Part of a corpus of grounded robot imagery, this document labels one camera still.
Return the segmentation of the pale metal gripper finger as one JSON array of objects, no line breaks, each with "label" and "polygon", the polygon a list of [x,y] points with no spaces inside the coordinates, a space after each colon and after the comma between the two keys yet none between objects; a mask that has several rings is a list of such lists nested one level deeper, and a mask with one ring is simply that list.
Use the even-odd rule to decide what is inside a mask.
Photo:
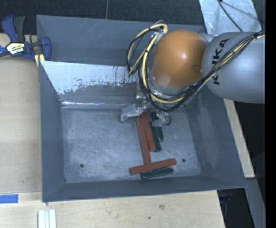
[{"label": "pale metal gripper finger", "polygon": [[120,121],[125,123],[130,118],[140,117],[140,113],[121,113]]},{"label": "pale metal gripper finger", "polygon": [[129,113],[142,113],[143,107],[140,105],[132,104],[128,106],[128,112]]}]

